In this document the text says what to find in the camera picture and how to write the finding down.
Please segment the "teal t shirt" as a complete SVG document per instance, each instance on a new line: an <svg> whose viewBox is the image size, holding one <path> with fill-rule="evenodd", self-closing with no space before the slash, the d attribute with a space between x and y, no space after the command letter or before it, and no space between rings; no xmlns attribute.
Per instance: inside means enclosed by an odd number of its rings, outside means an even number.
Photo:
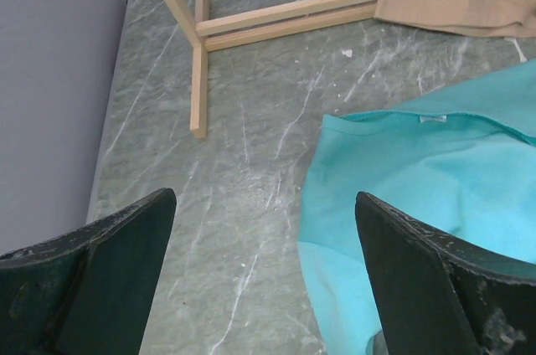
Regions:
<svg viewBox="0 0 536 355"><path fill-rule="evenodd" d="M535 266L535 63L390 109L324 116L302 190L298 252L331 354L386 346L358 237L360 192Z"/></svg>

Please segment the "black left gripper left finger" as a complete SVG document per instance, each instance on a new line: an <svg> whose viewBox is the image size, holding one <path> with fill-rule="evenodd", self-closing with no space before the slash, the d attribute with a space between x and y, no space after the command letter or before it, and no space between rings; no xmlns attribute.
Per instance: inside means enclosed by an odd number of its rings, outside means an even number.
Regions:
<svg viewBox="0 0 536 355"><path fill-rule="evenodd" d="M173 229L161 188L1 257L3 354L137 354Z"/></svg>

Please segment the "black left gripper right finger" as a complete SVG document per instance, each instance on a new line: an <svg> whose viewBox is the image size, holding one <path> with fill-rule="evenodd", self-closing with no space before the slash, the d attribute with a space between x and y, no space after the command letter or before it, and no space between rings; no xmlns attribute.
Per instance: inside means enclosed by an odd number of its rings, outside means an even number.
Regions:
<svg viewBox="0 0 536 355"><path fill-rule="evenodd" d="M358 237L391 354L533 354L535 266L360 192Z"/></svg>

